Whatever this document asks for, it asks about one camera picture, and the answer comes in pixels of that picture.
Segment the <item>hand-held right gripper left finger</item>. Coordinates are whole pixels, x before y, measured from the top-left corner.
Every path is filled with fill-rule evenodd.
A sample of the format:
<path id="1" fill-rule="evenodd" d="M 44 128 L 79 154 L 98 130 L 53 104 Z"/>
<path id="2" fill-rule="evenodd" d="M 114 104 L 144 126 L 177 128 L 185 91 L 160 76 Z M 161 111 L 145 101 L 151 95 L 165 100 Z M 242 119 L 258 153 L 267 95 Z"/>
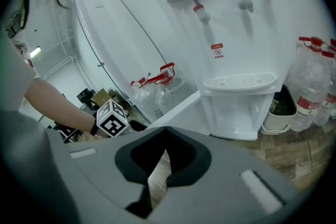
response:
<path id="1" fill-rule="evenodd" d="M 77 223 L 166 222 L 163 205 L 151 208 L 149 174 L 131 158 L 133 148 L 163 130 L 70 144 L 48 131 L 52 160 L 75 205 Z"/>

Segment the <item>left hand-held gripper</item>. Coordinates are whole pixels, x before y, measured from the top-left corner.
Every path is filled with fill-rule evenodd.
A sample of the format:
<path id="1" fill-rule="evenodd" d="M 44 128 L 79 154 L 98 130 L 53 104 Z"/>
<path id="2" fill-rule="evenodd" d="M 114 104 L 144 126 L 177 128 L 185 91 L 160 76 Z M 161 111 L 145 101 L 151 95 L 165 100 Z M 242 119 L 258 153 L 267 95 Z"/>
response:
<path id="1" fill-rule="evenodd" d="M 97 111 L 96 120 L 97 127 L 110 137 L 121 135 L 129 127 L 123 107 L 111 99 Z M 144 131 L 147 128 L 136 120 L 130 120 L 130 127 L 134 131 Z"/>

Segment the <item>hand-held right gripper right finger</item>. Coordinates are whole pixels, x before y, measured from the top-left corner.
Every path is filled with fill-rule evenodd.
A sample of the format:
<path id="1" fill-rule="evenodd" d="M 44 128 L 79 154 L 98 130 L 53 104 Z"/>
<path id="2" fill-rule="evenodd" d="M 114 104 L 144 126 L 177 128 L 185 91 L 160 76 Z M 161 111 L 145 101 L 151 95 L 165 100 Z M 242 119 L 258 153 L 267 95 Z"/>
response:
<path id="1" fill-rule="evenodd" d="M 289 179 L 243 147 L 179 128 L 165 133 L 170 163 L 186 159 L 188 166 L 167 178 L 153 223 L 279 223 L 297 195 Z"/>

